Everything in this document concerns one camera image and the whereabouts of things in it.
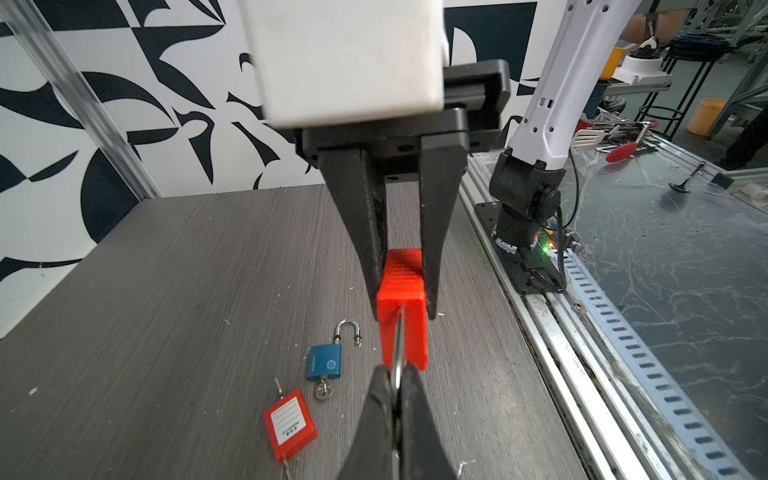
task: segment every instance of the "red plastic block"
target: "red plastic block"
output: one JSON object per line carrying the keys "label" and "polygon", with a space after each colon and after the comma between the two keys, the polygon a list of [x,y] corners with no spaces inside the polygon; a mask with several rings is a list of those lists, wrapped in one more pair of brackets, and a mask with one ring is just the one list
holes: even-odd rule
{"label": "red plastic block", "polygon": [[275,459],[283,463],[317,438],[315,422],[306,407],[304,395],[296,389],[264,412]]}
{"label": "red plastic block", "polygon": [[406,361],[425,370],[427,352],[427,296],[422,276],[422,251],[418,248],[390,250],[386,255],[384,279],[376,297],[379,335],[384,363],[392,368],[398,308],[406,308]]}

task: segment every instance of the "black ladle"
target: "black ladle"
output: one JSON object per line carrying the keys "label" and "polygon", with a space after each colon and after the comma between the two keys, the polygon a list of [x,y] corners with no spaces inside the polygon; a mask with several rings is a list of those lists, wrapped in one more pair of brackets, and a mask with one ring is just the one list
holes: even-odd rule
{"label": "black ladle", "polygon": [[690,175],[690,177],[686,178],[685,181],[682,184],[679,184],[679,185],[670,184],[670,188],[672,190],[680,193],[680,194],[688,194],[688,193],[690,193],[690,190],[688,190],[685,187],[685,184],[688,182],[688,180],[693,178],[695,174],[698,174],[701,171],[701,169],[704,167],[704,165],[706,165],[706,164],[707,164],[707,162],[701,162],[699,164],[699,166],[696,167],[696,170],[694,170],[694,172]]}

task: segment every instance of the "wall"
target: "wall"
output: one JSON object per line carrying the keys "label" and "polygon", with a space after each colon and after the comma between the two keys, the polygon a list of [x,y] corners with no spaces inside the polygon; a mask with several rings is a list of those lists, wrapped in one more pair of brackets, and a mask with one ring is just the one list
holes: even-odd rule
{"label": "wall", "polygon": [[[36,0],[164,196],[322,183],[263,116],[236,0]],[[514,133],[565,0],[445,0],[454,65],[504,58]],[[136,200],[0,23],[0,336]]]}

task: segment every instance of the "gray wood grain tabletop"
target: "gray wood grain tabletop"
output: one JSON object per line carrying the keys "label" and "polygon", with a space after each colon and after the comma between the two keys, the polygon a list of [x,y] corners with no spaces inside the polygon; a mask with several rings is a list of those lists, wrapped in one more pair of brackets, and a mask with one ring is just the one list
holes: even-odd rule
{"label": "gray wood grain tabletop", "polygon": [[[419,246],[414,184],[389,187],[390,247]],[[467,478],[584,478],[460,203],[422,374]],[[343,332],[331,399],[307,350]],[[262,414],[273,377],[319,437],[294,478],[335,478],[381,363],[355,251],[322,185],[139,204],[0,341],[2,478],[282,478]]]}

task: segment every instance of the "blue padlock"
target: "blue padlock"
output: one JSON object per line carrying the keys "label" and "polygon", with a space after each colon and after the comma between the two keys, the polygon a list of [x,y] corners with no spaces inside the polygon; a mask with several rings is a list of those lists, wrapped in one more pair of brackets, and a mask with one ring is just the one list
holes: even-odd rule
{"label": "blue padlock", "polygon": [[328,399],[333,393],[331,379],[341,376],[341,327],[351,323],[355,327],[355,345],[360,346],[360,325],[354,319],[344,319],[336,326],[333,343],[317,345],[310,349],[310,359],[307,363],[306,377],[315,385],[315,397],[320,400]]}

